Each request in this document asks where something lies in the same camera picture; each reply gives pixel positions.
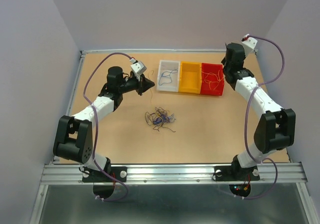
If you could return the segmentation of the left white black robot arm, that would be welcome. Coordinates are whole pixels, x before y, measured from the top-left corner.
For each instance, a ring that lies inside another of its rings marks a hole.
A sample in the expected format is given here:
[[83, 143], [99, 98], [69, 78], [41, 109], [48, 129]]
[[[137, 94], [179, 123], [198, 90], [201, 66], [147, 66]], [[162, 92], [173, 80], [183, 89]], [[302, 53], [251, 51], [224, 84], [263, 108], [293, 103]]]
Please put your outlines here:
[[64, 115], [58, 122], [53, 154], [94, 170], [95, 177], [100, 181], [111, 177], [111, 161], [96, 154], [97, 143], [93, 137], [93, 128], [120, 106], [124, 93], [136, 91], [138, 95], [142, 95], [155, 85], [145, 78], [147, 68], [141, 62], [130, 67], [128, 77], [124, 76], [123, 69], [119, 66], [109, 68], [106, 83], [97, 98], [89, 102], [89, 106], [81, 112], [72, 116]]

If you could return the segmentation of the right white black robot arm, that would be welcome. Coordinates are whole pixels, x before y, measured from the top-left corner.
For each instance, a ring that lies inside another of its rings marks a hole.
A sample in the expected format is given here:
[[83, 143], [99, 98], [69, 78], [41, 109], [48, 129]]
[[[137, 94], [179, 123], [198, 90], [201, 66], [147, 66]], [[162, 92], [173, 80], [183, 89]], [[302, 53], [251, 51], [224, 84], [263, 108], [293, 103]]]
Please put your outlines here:
[[257, 41], [249, 38], [241, 43], [226, 45], [222, 60], [226, 82], [247, 101], [247, 109], [253, 108], [259, 122], [253, 135], [253, 143], [245, 143], [245, 150], [236, 155], [229, 166], [215, 172], [217, 181], [243, 181], [246, 177], [259, 180], [257, 164], [270, 154], [294, 143], [296, 114], [274, 102], [259, 86], [253, 73], [244, 67], [249, 52]]

